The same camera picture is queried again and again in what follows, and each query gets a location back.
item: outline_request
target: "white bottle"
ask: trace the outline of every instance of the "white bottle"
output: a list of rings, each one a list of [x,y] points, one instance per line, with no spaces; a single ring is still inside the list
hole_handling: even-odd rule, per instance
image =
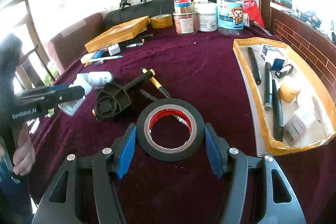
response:
[[[92,88],[97,89],[112,81],[114,77],[109,71],[92,71],[89,73],[79,73],[77,74],[77,78],[84,79]]]
[[[91,92],[91,90],[92,90],[92,87],[88,84],[88,82],[85,81],[81,77],[76,78],[76,80],[73,82],[73,84],[71,84],[69,87],[77,86],[77,85],[80,85],[85,90],[85,95],[81,99],[70,101],[70,102],[61,103],[61,104],[58,105],[58,107],[66,115],[69,115],[69,116],[73,116],[76,113],[76,111],[79,109],[79,107],[85,101],[85,96],[88,95]]]

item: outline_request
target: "red bag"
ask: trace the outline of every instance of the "red bag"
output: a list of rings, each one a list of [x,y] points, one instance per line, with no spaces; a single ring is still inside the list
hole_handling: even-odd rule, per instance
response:
[[[244,1],[244,13],[248,13],[249,19],[254,20],[259,26],[265,29],[263,18],[261,17],[261,13],[255,0]]]

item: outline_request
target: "cartoon label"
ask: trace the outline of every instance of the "cartoon label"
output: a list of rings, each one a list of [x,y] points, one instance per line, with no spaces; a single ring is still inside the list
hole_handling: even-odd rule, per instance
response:
[[[218,26],[230,30],[241,30],[243,28],[243,4],[218,1],[217,7]]]

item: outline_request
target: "yellow tape roll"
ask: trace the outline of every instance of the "yellow tape roll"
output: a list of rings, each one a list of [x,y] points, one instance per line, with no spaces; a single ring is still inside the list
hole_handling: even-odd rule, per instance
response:
[[[283,78],[279,89],[280,98],[287,103],[291,103],[293,99],[299,94],[300,90],[301,87],[299,82],[295,78],[286,75]]]
[[[150,18],[153,29],[166,28],[173,25],[171,15],[159,15]]]

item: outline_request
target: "blue gripper pad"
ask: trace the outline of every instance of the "blue gripper pad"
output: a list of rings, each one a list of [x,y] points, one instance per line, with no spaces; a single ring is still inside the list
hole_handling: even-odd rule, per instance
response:
[[[119,166],[117,169],[117,177],[121,179],[123,175],[128,172],[129,165],[131,164],[132,157],[135,150],[135,137],[136,128],[134,127],[132,133],[130,134],[128,140],[126,141],[124,148],[119,156]]]
[[[224,171],[222,169],[221,155],[207,127],[205,127],[205,150],[208,155],[208,159],[209,159],[209,163],[212,168],[212,172],[215,175],[217,175],[219,179],[221,179],[224,175]]]

